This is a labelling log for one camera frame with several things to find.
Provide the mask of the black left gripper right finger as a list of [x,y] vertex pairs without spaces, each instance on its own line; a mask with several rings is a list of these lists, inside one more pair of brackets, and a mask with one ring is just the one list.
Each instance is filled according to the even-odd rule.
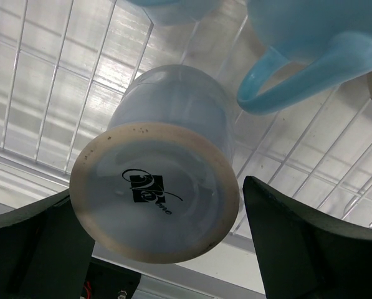
[[248,176],[244,203],[267,298],[372,298],[372,229]]

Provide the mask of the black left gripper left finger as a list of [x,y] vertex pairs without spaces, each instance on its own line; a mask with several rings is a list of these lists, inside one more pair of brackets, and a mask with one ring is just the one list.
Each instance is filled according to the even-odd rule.
[[95,241],[68,191],[0,215],[0,298],[80,298]]

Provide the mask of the grey footed mug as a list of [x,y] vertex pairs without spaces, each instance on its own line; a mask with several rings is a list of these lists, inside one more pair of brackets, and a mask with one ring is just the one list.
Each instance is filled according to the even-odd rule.
[[151,69],[127,88],[107,130],[77,157],[69,194],[85,231],[146,263],[213,249],[239,212],[234,117],[226,92],[186,65]]

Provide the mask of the light blue cream-lined mug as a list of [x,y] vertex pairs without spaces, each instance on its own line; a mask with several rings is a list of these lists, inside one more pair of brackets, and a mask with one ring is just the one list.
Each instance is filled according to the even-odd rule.
[[246,112],[279,111],[372,72],[372,1],[247,1],[265,54],[243,79]]

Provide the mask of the tall light blue mug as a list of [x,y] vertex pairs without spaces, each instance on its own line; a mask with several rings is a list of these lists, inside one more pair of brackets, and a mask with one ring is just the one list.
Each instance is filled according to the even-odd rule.
[[218,0],[130,0],[154,25],[173,26],[201,21],[217,9]]

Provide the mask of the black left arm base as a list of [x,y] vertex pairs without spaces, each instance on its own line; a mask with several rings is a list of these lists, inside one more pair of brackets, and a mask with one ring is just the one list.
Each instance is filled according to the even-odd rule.
[[92,257],[80,298],[130,299],[141,273]]

